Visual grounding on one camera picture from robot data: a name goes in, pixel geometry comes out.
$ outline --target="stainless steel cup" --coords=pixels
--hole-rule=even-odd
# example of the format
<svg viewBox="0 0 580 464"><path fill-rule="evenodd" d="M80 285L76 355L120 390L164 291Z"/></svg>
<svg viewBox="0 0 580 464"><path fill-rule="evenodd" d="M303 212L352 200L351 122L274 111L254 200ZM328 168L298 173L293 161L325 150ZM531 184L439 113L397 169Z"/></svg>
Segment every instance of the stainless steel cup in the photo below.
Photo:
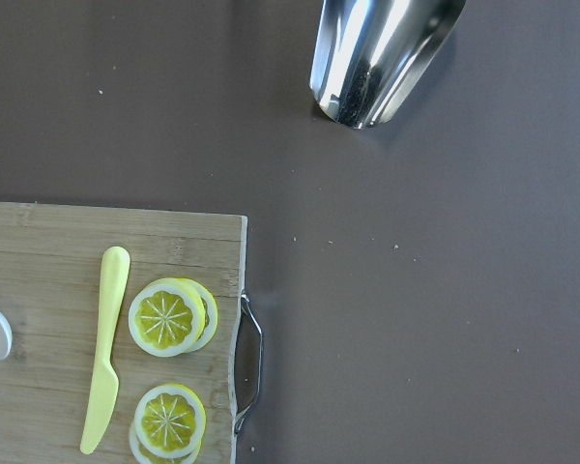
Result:
<svg viewBox="0 0 580 464"><path fill-rule="evenodd" d="M466 0L324 0L309 86L352 128L385 123L447 38Z"/></svg>

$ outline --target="metal handle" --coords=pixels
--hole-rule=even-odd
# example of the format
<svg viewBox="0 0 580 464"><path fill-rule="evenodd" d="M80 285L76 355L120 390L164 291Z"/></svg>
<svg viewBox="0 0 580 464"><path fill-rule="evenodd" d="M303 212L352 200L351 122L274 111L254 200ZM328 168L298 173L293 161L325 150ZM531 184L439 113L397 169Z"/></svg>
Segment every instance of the metal handle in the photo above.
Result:
<svg viewBox="0 0 580 464"><path fill-rule="evenodd" d="M245 419L247 418L248 413L251 411L251 408L255 405L256 401L258 400L258 396L260 395L260 384L262 380L262 355L264 352L264 340L262 337L262 329L260 328L260 324L255 318L253 311L251 310L251 302L249 300L249 296L247 292L243 290L241 293L241 325L244 324L244 321L247 321L256 331L258 334L259 340L259 348L258 348L258 365L257 365L257 375L258 378L256 379L255 383L255 392L253 397L247 404L245 408L239 411L236 415L236 422L234 423L234 434L238 435L241 429L243 428L243 424Z"/></svg>

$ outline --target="wooden cutting board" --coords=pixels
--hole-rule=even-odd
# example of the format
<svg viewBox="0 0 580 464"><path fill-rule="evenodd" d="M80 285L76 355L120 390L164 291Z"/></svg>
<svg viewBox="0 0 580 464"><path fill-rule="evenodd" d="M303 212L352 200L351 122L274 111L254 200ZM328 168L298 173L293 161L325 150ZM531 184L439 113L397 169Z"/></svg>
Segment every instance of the wooden cutting board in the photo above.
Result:
<svg viewBox="0 0 580 464"><path fill-rule="evenodd" d="M197 463L232 464L246 241L246 217L0 203L0 311L13 329L12 352L0 362L0 463L133 463L128 436L137 402L148 389L177 382L207 411ZM101 259L115 245L131 257L112 357L120 389L100 445L84 455ZM217 299L217 334L200 351L156 358L131 338L131 300L164 276L195 279Z"/></svg>

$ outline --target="knife blade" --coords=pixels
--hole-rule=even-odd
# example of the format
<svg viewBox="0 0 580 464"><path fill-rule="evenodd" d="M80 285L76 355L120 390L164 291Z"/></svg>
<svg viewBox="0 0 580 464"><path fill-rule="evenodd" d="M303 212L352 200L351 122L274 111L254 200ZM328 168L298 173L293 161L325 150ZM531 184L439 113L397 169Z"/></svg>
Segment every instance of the knife blade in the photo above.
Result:
<svg viewBox="0 0 580 464"><path fill-rule="evenodd" d="M118 395L118 376L111 365L110 355L130 263L129 253L120 246L108 248L101 260L97 346L86 420L79 445L84 454L90 454L99 445Z"/></svg>

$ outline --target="knife handle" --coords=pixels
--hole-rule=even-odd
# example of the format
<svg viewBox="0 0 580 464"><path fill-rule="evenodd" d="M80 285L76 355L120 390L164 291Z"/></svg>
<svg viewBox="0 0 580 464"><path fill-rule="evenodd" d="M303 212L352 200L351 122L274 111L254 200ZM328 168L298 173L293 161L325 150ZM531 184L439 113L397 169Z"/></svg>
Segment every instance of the knife handle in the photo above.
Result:
<svg viewBox="0 0 580 464"><path fill-rule="evenodd" d="M99 281L99 323L95 361L109 363L118 313L125 296L131 258L120 246L108 248L101 260Z"/></svg>

